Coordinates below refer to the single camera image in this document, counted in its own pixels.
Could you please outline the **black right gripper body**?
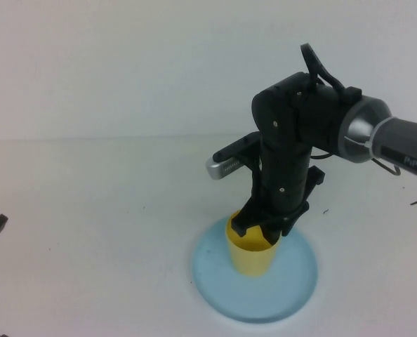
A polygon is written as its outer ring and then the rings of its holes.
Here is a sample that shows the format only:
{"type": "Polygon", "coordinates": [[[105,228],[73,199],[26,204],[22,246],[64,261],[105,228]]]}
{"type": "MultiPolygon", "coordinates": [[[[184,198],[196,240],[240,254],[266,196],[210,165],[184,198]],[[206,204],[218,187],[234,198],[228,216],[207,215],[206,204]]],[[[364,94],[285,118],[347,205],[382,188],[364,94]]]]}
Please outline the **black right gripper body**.
{"type": "Polygon", "coordinates": [[[294,224],[308,210],[305,188],[312,147],[302,143],[272,146],[260,141],[261,166],[253,171],[251,198],[232,219],[240,237],[255,226],[281,225],[294,217],[294,224]]]}

